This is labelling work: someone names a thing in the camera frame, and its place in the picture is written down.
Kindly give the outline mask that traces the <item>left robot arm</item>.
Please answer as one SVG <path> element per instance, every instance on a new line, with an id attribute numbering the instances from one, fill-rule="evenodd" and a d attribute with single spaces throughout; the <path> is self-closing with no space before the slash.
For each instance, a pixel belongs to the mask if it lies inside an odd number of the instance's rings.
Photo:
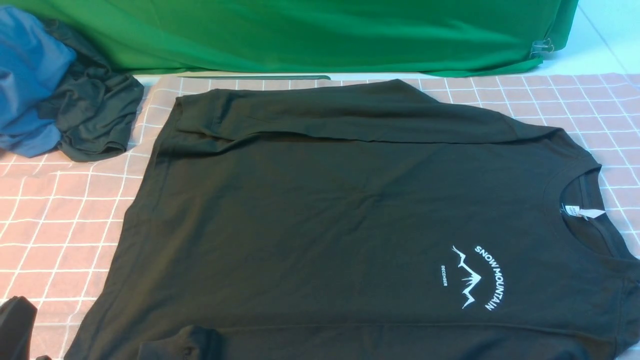
<path id="1" fill-rule="evenodd" d="M 29 360 L 38 309 L 24 296 L 13 296 L 0 306 L 0 358 Z"/>

